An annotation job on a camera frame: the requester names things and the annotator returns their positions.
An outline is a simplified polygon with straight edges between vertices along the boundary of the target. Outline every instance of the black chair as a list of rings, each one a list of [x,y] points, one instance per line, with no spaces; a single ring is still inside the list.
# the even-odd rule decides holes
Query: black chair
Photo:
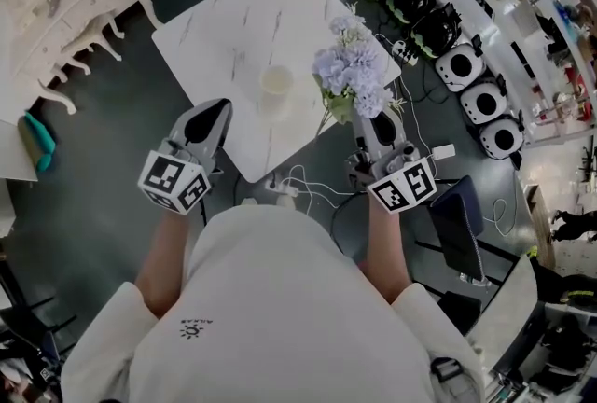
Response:
[[[39,320],[33,313],[33,309],[52,300],[54,300],[54,297],[37,302],[30,307],[16,305],[0,310],[0,319],[6,327],[6,329],[0,333],[0,341],[5,342],[13,339],[20,340],[49,361],[60,362],[61,354],[70,350],[72,346],[59,352],[56,347],[54,335],[73,323],[76,320],[76,316],[74,315],[70,317],[61,324],[52,327],[46,326],[46,324]]]
[[[446,292],[437,305],[465,336],[481,317],[482,303],[473,297]]]
[[[438,183],[450,181],[438,180]],[[485,275],[480,249],[495,254],[509,262],[519,258],[477,238],[483,232],[477,191],[473,180],[466,175],[429,205],[429,214],[441,247],[415,241],[426,249],[442,252],[448,267],[461,273],[461,278],[474,285],[501,285],[503,282]]]

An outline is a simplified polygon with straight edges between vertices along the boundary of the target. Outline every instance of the power strip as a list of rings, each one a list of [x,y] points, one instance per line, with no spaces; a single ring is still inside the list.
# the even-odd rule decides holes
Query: power strip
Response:
[[[274,183],[271,178],[268,178],[265,182],[265,189],[277,194],[283,194],[296,198],[299,195],[299,189],[288,184],[280,184],[279,182]]]
[[[392,46],[392,54],[400,60],[400,64],[405,63],[406,57],[404,55],[404,50],[406,46],[407,44],[402,40],[396,41]],[[416,56],[410,56],[409,60],[406,63],[408,63],[410,66],[414,66],[415,64],[417,64],[418,61],[419,59]]]

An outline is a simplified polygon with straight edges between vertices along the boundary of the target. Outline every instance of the person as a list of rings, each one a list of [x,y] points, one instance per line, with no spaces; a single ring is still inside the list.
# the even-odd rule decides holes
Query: person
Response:
[[[597,279],[581,273],[561,276],[539,263],[538,248],[533,246],[527,256],[533,266],[537,283],[537,299],[545,303],[563,303],[594,312],[597,309]]]
[[[479,357],[412,283],[399,217],[375,198],[364,272],[285,207],[216,215],[185,266],[188,225],[163,217],[134,284],[69,355],[65,402],[430,403],[436,357],[456,359],[483,395]]]
[[[597,213],[591,211],[582,215],[570,214],[566,211],[556,211],[553,217],[555,223],[559,219],[563,224],[551,232],[553,241],[573,241],[578,239],[585,232],[597,232]],[[597,234],[590,238],[593,242],[597,240]]]

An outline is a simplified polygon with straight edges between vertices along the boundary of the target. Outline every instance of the small embroidered logo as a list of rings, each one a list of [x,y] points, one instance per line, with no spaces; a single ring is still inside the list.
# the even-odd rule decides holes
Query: small embroidered logo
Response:
[[[199,334],[205,330],[204,325],[210,325],[212,322],[213,320],[203,320],[200,318],[181,320],[180,337],[187,340],[197,339]]]

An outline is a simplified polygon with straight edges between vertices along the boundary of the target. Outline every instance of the white speaker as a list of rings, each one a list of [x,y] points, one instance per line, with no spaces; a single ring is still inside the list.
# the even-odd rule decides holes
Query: white speaker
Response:
[[[460,95],[460,104],[471,121],[485,124],[506,113],[506,83],[502,76],[476,81]]]
[[[503,117],[485,126],[479,138],[490,158],[503,160],[522,147],[523,131],[521,122],[512,117]]]
[[[482,53],[481,40],[475,35],[470,44],[458,45],[437,59],[436,71],[448,90],[464,90],[485,71]]]

